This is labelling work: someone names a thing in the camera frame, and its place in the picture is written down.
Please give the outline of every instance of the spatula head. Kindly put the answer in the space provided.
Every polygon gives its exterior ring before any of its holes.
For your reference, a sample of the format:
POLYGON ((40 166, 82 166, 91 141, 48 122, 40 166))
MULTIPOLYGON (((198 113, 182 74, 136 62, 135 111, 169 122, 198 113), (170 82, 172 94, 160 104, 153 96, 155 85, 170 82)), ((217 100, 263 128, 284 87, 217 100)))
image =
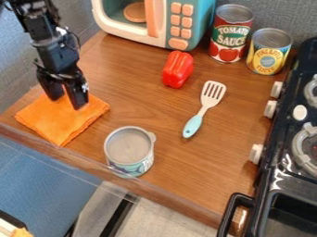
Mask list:
POLYGON ((203 106, 214 107, 221 102, 227 87, 216 81, 206 81, 200 100, 203 106))

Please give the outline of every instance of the microwave handle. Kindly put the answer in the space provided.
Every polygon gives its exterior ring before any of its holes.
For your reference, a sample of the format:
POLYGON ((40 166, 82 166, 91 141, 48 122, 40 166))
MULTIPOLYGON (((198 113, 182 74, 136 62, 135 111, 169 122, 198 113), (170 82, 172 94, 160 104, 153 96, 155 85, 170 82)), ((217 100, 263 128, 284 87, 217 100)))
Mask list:
POLYGON ((163 20, 162 0, 145 0, 147 34, 159 37, 159 21, 163 20))
POLYGON ((233 221, 235 211, 239 206, 252 208, 254 206, 254 199, 241 193, 234 193, 230 197, 228 205, 222 217, 222 223, 218 228, 217 237, 226 237, 233 221))

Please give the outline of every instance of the microwave window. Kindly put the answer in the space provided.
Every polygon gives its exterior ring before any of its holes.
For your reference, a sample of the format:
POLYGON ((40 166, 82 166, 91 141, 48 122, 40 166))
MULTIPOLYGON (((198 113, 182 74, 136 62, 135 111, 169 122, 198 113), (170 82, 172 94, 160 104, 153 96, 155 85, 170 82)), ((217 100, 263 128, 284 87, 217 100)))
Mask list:
POLYGON ((317 206, 277 194, 270 209, 264 236, 317 236, 317 206))
POLYGON ((104 0, 104 12, 112 20, 146 28, 144 0, 104 0))

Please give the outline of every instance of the blue spatula handle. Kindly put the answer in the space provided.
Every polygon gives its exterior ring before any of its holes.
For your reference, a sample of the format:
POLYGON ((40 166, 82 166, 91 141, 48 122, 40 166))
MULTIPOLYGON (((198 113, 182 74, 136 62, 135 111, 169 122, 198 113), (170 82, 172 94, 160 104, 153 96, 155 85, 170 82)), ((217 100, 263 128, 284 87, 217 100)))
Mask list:
POLYGON ((192 137, 200 128, 202 117, 200 115, 193 116, 184 126, 183 137, 192 137))

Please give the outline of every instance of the oven handle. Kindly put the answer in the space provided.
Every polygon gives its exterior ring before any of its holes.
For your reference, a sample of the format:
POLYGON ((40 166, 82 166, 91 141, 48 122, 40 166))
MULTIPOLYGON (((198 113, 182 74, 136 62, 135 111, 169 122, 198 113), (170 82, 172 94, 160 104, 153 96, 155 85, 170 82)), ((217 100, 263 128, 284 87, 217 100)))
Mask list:
POLYGON ((218 229, 217 237, 226 237, 233 221, 235 211, 239 206, 252 208, 254 206, 254 199, 241 193, 234 193, 229 199, 228 205, 222 217, 222 223, 218 229))

